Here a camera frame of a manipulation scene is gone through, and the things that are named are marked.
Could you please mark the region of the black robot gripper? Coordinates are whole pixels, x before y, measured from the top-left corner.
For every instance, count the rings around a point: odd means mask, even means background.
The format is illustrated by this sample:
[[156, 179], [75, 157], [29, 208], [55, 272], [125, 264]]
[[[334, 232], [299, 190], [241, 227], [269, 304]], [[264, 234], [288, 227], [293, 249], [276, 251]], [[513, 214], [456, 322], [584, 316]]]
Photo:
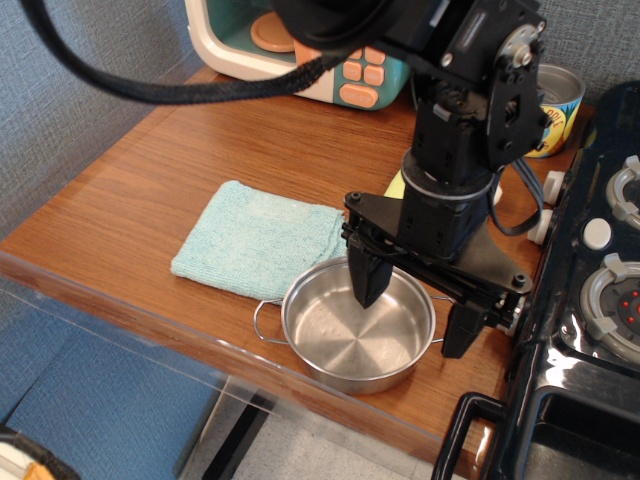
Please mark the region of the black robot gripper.
[[457, 185], [423, 171], [402, 173], [403, 199], [351, 192], [344, 202], [343, 236], [352, 290], [371, 307], [390, 283], [393, 268], [453, 298], [442, 346], [462, 358], [484, 327], [507, 326], [529, 276], [491, 238], [501, 177], [485, 173]]

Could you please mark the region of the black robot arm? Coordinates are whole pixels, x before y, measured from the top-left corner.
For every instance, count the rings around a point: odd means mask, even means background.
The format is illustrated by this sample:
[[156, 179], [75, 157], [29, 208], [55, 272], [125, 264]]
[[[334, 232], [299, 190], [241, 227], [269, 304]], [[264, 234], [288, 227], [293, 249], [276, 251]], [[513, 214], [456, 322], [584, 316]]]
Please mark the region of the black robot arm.
[[454, 300], [442, 353], [462, 357], [485, 327], [510, 326], [531, 279], [492, 240], [495, 194], [513, 166], [535, 200], [525, 155], [549, 118], [535, 1], [277, 1], [289, 33], [346, 59], [374, 48], [408, 65], [417, 103], [401, 199], [352, 192], [343, 235], [357, 301], [372, 306], [393, 269]]

